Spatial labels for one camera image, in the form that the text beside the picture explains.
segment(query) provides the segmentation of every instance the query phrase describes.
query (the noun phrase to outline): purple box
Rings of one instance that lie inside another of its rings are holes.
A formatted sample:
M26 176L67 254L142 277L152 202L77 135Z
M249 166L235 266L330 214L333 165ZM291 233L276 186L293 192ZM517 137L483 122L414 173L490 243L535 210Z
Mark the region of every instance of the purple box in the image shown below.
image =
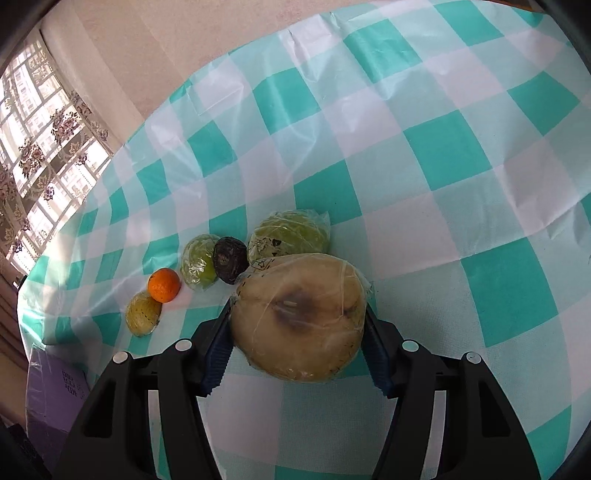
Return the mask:
M27 436L50 472L88 392L82 371L33 349L27 379Z

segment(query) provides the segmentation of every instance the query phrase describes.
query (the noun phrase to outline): screw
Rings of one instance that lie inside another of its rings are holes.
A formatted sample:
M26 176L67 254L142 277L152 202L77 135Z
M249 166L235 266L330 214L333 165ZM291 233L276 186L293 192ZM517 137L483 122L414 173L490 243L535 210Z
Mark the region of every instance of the screw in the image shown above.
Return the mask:
M113 355L113 361L116 364L122 364L129 358L129 354L127 352L117 352Z
M476 352L468 352L466 354L466 360L471 364L478 365L482 361L482 357Z
M184 352L186 350L189 350L191 347L193 346L193 344L191 343L191 340L187 340L187 339L183 339L183 340L179 340L174 347L179 351L179 352Z
M418 350L418 343L414 340L405 340L402 342L402 348L407 352L416 352Z

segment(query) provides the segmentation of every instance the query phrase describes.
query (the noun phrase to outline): table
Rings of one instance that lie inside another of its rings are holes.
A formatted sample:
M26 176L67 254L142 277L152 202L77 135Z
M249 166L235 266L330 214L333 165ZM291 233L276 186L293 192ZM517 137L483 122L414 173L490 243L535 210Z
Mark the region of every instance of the table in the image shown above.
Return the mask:
M547 478L591 418L590 92L549 17L487 2L357 5L231 51L146 120L39 259L18 306L27 348L91 384L118 350L158 353L231 287L183 288L135 338L121 312L154 270L200 233L246 241L272 211L312 208L380 318L434 353L482 355ZM229 479L279 480L369 478L394 405L361 356L298 384L234 351L200 407ZM157 419L152 436L167 476ZM434 445L425 476L437 460Z

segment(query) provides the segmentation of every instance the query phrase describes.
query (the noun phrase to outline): window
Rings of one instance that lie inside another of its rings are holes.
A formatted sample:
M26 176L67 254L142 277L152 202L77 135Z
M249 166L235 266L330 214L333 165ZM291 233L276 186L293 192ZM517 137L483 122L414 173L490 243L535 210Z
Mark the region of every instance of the window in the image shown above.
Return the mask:
M0 246L23 273L111 160L107 130L66 84L38 32L0 81Z

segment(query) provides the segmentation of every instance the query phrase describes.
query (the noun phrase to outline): tangerine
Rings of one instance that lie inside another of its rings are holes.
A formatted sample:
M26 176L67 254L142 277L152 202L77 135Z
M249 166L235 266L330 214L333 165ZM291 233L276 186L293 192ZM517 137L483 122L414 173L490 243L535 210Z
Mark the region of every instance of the tangerine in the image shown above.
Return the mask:
M171 268L160 268L148 279L148 292L160 303L173 300L181 289L181 281L177 273Z

